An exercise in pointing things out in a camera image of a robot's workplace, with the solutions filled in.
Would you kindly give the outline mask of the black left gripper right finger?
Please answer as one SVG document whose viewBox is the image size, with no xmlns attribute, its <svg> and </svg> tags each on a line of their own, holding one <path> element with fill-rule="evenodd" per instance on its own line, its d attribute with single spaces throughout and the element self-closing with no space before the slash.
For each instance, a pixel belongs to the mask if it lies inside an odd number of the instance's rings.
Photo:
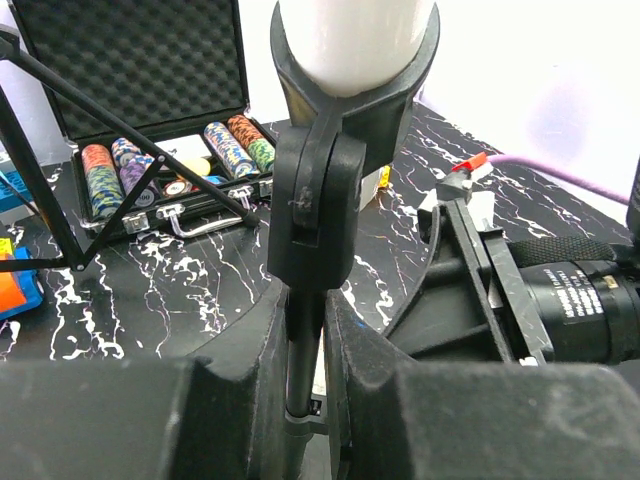
<svg viewBox="0 0 640 480">
<path fill-rule="evenodd" d="M 635 479 L 639 399 L 599 365 L 411 359 L 326 303 L 337 479 Z"/>
</svg>

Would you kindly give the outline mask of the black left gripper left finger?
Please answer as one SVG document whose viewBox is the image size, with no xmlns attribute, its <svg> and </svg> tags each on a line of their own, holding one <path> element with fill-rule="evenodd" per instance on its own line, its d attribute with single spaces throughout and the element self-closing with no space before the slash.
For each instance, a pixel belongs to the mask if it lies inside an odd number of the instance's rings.
<svg viewBox="0 0 640 480">
<path fill-rule="evenodd" d="M 1 367 L 5 479 L 280 479 L 285 287 L 191 355 Z"/>
</svg>

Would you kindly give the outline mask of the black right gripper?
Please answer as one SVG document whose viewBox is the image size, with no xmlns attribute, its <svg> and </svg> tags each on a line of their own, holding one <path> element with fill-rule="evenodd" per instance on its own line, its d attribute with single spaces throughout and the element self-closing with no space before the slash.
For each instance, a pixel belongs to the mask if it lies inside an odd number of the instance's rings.
<svg viewBox="0 0 640 480">
<path fill-rule="evenodd" d="M 428 261 L 387 327 L 417 362 L 551 363 L 555 351 L 501 229 L 480 232 L 461 200 L 435 207 Z"/>
</svg>

